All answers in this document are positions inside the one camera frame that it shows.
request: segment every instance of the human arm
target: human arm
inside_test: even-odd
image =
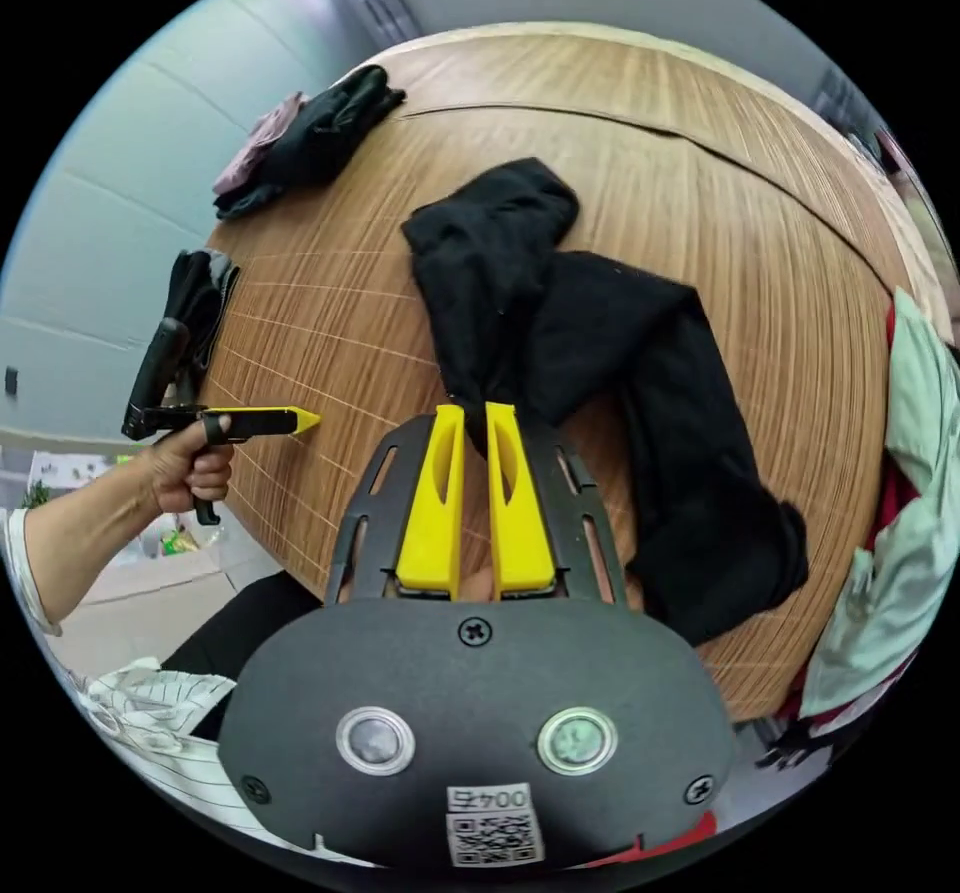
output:
[[[203,424],[194,423],[27,512],[27,565],[49,623],[68,616],[110,560],[162,513],[186,512],[194,495],[211,501],[226,496],[233,448],[198,457],[205,445]]]

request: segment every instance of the green plant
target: green plant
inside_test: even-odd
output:
[[[25,510],[32,510],[35,506],[43,506],[49,499],[50,487],[37,480],[24,494],[23,502],[20,505]]]

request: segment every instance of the striped cloth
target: striped cloth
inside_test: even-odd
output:
[[[67,695],[113,752],[162,792],[255,839],[306,856],[374,866],[328,850],[321,837],[305,850],[265,830],[240,798],[220,764],[217,744],[191,736],[234,687],[222,676],[195,676],[161,668],[154,657],[91,678],[66,669],[43,634],[60,635],[46,617],[23,535],[26,510],[0,510],[0,551],[14,594],[50,668]]]

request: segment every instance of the pink cloth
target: pink cloth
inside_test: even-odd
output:
[[[213,192],[217,196],[229,193],[230,190],[235,190],[247,182],[267,150],[286,133],[287,128],[300,112],[300,108],[309,99],[310,97],[303,93],[294,93],[257,120],[247,142],[213,184]]]

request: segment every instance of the qr code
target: qr code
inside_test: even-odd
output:
[[[455,866],[520,866],[543,859],[532,810],[479,816],[447,816]]]

